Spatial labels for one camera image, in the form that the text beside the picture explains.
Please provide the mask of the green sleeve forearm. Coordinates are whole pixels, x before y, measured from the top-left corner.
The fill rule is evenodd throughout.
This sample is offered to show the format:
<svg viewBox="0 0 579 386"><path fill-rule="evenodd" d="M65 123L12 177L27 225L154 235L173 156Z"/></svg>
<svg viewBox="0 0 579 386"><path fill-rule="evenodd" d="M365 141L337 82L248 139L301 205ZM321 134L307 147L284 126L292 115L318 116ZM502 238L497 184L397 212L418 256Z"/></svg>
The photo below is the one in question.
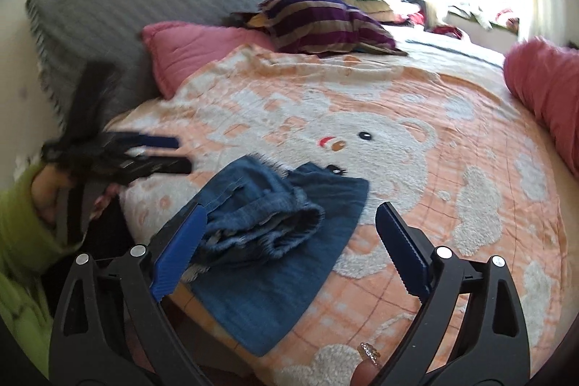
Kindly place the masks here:
<svg viewBox="0 0 579 386"><path fill-rule="evenodd" d="M31 186L41 169L40 162L29 166L1 192L1 317L29 360L47 375L53 319L40 275L79 246L59 243L36 213Z"/></svg>

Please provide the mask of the left hand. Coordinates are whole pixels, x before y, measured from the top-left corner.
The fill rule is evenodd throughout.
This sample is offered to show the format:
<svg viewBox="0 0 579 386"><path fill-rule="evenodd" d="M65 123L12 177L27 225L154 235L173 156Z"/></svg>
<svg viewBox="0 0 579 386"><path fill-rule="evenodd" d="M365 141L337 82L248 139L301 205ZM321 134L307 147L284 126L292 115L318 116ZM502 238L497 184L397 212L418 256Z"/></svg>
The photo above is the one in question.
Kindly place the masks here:
<svg viewBox="0 0 579 386"><path fill-rule="evenodd" d="M36 174L30 186L31 199L36 213L45 223L55 225L57 197L61 191L71 189L75 184L69 173L55 165L46 165ZM90 218L98 219L120 190L120 185L110 184L95 200Z"/></svg>

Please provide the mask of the right hand fingertip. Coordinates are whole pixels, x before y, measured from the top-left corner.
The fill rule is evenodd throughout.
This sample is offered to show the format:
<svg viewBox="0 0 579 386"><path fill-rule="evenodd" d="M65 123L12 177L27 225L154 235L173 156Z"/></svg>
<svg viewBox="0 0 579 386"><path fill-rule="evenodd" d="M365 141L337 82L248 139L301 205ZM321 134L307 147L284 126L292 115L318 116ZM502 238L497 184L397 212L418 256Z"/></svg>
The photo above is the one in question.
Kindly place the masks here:
<svg viewBox="0 0 579 386"><path fill-rule="evenodd" d="M349 385L369 386L382 368L381 355L374 346L367 342L358 346L358 353L362 361L353 371Z"/></svg>

